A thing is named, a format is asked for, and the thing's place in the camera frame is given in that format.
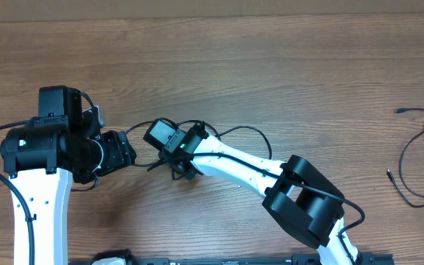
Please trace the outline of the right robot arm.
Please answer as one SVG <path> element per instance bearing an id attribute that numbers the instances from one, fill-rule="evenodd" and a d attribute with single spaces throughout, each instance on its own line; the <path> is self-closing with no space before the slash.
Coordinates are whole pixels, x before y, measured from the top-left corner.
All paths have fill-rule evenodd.
<path id="1" fill-rule="evenodd" d="M 254 191 L 279 226 L 317 250 L 321 264 L 360 264 L 359 252 L 346 234 L 343 193 L 306 159 L 259 158 L 224 144 L 197 122 L 188 131 L 155 120 L 144 140 L 185 178 L 220 177 Z"/>

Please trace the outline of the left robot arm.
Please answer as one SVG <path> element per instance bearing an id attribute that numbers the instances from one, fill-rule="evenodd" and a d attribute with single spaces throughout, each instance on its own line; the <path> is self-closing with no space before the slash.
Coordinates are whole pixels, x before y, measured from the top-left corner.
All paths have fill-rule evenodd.
<path id="1" fill-rule="evenodd" d="M 12 192 L 15 264 L 68 263 L 68 201 L 73 184 L 131 166 L 124 131 L 102 132 L 100 108 L 64 85 L 39 90 L 38 115 L 11 129 L 0 146 Z"/>

